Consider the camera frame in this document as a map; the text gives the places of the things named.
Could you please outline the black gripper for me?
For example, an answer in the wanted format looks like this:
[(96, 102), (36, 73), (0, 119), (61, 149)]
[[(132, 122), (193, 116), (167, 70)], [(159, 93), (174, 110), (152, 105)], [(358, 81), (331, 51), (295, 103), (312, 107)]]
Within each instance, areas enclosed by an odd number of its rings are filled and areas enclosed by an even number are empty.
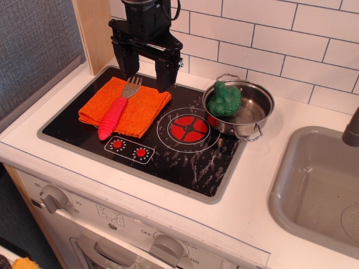
[(178, 19), (181, 2), (172, 16), (171, 1), (123, 1), (126, 20), (109, 21), (114, 54), (125, 78), (140, 68), (139, 54), (155, 60), (157, 89), (165, 91), (176, 83), (182, 66), (182, 43), (171, 33), (172, 22)]

